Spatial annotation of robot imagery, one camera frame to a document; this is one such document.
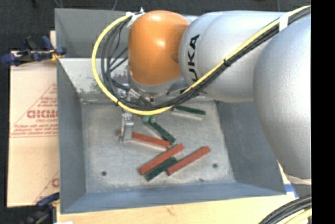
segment yellow cable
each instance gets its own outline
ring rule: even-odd
[[[301,8],[298,8],[294,11],[291,11],[288,13],[288,16],[291,16],[293,14],[298,13],[299,11],[305,9],[309,7],[307,6],[303,6]],[[100,80],[99,75],[96,71],[96,64],[95,64],[95,60],[96,60],[96,54],[98,51],[98,48],[100,46],[101,41],[103,40],[103,38],[107,35],[107,33],[113,29],[116,25],[118,25],[119,23],[125,21],[127,18],[129,18],[130,16],[132,16],[132,14],[129,15],[125,15],[123,17],[118,18],[117,20],[113,21],[110,25],[108,25],[103,32],[99,35],[98,39],[96,40],[94,47],[93,47],[93,52],[92,52],[92,71],[93,71],[93,77],[96,80],[98,86],[101,88],[101,90],[104,92],[104,94],[109,97],[113,102],[115,102],[116,104],[118,104],[120,107],[122,107],[123,109],[133,113],[133,114],[138,114],[138,115],[155,115],[155,114],[160,114],[163,113],[164,111],[167,111],[169,109],[172,108],[172,106],[169,107],[163,107],[163,108],[159,108],[159,109],[155,109],[155,110],[138,110],[138,109],[134,109],[131,107],[128,107],[127,105],[123,104],[122,102],[120,102],[103,84],[103,82]],[[279,23],[279,19],[273,21],[272,23],[270,23],[269,25],[265,26],[263,29],[261,29],[260,31],[258,31],[256,34],[254,34],[252,37],[250,37],[247,41],[245,41],[241,46],[237,47],[235,49],[234,52],[230,53],[227,57],[226,57],[226,61],[231,59],[234,55],[236,55],[237,53],[239,53],[240,51],[242,51],[247,45],[249,45],[250,43],[252,43],[256,38],[258,38],[259,36],[263,35],[266,31],[268,31],[269,29],[271,29],[272,27],[276,26]],[[184,93],[190,91],[191,89],[193,89],[195,86],[197,86],[199,83],[203,82],[206,78],[208,78],[211,74],[213,74],[222,64],[224,64],[224,60],[222,60],[220,63],[218,63],[213,69],[211,69],[209,72],[207,72],[205,75],[203,75],[198,81],[196,81],[194,84],[192,84],[189,88],[187,88]]]
[[[309,208],[308,210],[294,216],[289,221],[285,222],[284,224],[300,224],[303,220],[307,219],[312,215],[312,209]]]

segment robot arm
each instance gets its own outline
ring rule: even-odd
[[[130,19],[119,19],[109,30]],[[97,40],[93,62],[107,29]],[[112,81],[104,84],[92,62],[99,86],[124,110],[155,115],[197,95],[228,103],[254,101],[284,172],[294,186],[307,185],[310,192],[310,7],[287,14],[232,11],[197,18],[148,12],[132,24],[128,51],[126,92],[136,95],[123,98],[113,90],[116,84],[106,87]],[[165,101],[175,85],[183,86],[183,93]],[[306,192],[296,190],[300,196]]]

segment clamp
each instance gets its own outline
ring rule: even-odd
[[[56,62],[58,58],[64,57],[67,53],[65,47],[54,48],[47,36],[42,37],[42,43],[48,51],[34,51],[33,47],[37,47],[31,36],[28,36],[23,44],[23,50],[14,53],[8,53],[1,57],[1,61],[5,65],[19,66],[26,63],[37,62],[42,60],[51,60]]]

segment cardboard sheet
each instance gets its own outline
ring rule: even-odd
[[[7,206],[30,206],[59,191],[56,65],[10,68]]]

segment metal bracket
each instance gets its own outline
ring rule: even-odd
[[[124,142],[125,140],[131,139],[133,127],[133,114],[128,111],[122,112],[121,134],[119,136],[119,142]]]

